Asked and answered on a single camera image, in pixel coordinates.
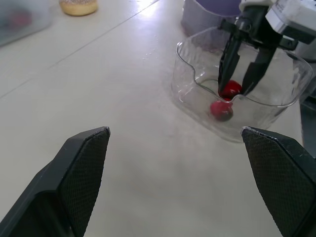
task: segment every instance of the clear plastic bowl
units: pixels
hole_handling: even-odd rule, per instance
[[[225,101],[218,96],[217,78],[227,35],[210,28],[178,43],[171,89],[174,101],[184,112],[222,138],[240,142],[243,126],[267,129],[295,103],[311,81],[313,70],[303,59],[278,49],[265,76],[252,92]],[[242,84],[257,50],[242,44],[239,55],[231,79]],[[211,114],[210,105],[216,101],[230,103],[233,110],[230,120],[219,121]]]

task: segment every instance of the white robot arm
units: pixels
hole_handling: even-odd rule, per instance
[[[241,15],[234,24],[223,21],[230,32],[220,62],[219,90],[233,75],[242,42],[259,49],[242,83],[248,94],[264,76],[277,48],[294,51],[307,60],[316,60],[316,6],[312,0],[242,0]]]

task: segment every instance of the donut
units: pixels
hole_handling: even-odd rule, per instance
[[[64,13],[71,16],[85,16],[98,9],[97,0],[60,0],[60,7]]]

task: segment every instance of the red fruit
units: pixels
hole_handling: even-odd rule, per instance
[[[213,102],[210,106],[211,114],[218,121],[228,121],[233,117],[232,103],[225,103],[223,101]]]
[[[222,92],[218,91],[218,94],[223,99],[233,99],[235,95],[240,94],[241,89],[242,87],[238,82],[230,80],[225,86],[224,90]]]

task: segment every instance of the plastic container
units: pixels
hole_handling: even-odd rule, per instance
[[[217,28],[198,33],[177,46],[172,79],[172,95],[187,114],[222,138],[239,142],[243,126],[267,129],[295,103],[311,81],[310,65],[290,52],[277,50],[265,74],[247,96],[237,95],[230,102],[218,96],[219,62],[227,34]],[[232,80],[242,83],[257,51],[248,45],[239,50],[240,60]],[[216,101],[226,103],[233,111],[228,121],[219,121],[210,112]]]
[[[181,25],[191,36],[219,26],[223,19],[234,22],[240,14],[239,3],[240,0],[185,0]]]
[[[39,31],[49,23],[47,0],[0,0],[0,45]]]

